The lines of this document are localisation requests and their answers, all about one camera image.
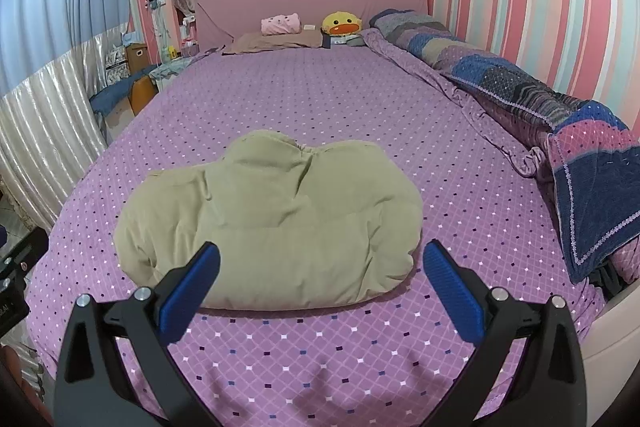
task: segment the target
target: cardboard box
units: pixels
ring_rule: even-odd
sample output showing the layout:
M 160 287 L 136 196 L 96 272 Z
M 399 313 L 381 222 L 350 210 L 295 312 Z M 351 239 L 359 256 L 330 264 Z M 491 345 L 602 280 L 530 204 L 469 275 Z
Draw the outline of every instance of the cardboard box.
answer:
M 138 71 L 151 65 L 146 44 L 132 44 L 127 46 L 127 62 L 129 63 L 130 74 L 138 73 Z

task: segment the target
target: yellow duck plush toy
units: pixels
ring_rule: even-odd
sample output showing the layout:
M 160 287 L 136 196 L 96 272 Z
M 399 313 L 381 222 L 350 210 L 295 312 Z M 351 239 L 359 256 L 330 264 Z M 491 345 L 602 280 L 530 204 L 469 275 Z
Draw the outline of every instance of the yellow duck plush toy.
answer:
M 335 12 L 322 21 L 322 31 L 332 37 L 353 35 L 361 29 L 362 21 L 349 12 Z

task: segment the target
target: polka dot bedsheet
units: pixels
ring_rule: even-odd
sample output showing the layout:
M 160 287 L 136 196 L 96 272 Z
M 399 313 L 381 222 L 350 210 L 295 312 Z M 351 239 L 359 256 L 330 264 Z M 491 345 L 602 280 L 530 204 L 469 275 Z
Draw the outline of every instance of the polka dot bedsheet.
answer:
M 111 233 L 146 173 L 219 159 L 228 143 L 260 128 L 308 145 L 379 144 L 421 191 L 425 241 L 438 238 L 458 263 L 516 298 L 563 295 L 581 336 L 602 309 L 599 290 L 569 282 L 536 182 L 516 174 L 424 81 L 368 48 L 211 55 L 155 97 L 62 210 L 27 299 L 31 336 L 52 374 L 76 297 L 109 301 L 135 289 Z M 501 127 L 495 132 L 524 152 Z M 159 412 L 130 344 L 119 345 L 142 404 Z M 483 412 L 499 406 L 521 349 L 514 343 Z M 349 309 L 203 311 L 170 347 L 207 406 L 237 427 L 416 425 L 472 350 L 419 266 L 390 295 Z

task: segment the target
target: brown pillow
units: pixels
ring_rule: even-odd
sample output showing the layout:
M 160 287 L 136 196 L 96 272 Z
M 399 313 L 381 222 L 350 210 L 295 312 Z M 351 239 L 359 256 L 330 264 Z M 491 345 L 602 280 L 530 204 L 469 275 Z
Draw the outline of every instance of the brown pillow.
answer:
M 302 30 L 300 33 L 287 35 L 268 35 L 262 33 L 245 33 L 226 47 L 223 55 L 241 53 L 268 52 L 285 48 L 321 48 L 322 33 L 320 30 Z

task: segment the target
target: blanket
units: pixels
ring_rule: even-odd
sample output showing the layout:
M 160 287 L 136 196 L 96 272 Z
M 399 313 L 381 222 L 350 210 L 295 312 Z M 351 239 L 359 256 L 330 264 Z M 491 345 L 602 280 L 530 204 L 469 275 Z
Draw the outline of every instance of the blanket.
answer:
M 573 283 L 640 234 L 640 146 L 606 106 L 554 91 L 428 15 L 385 10 L 370 26 L 483 105 L 548 131 L 536 145 L 552 167 L 562 254 Z

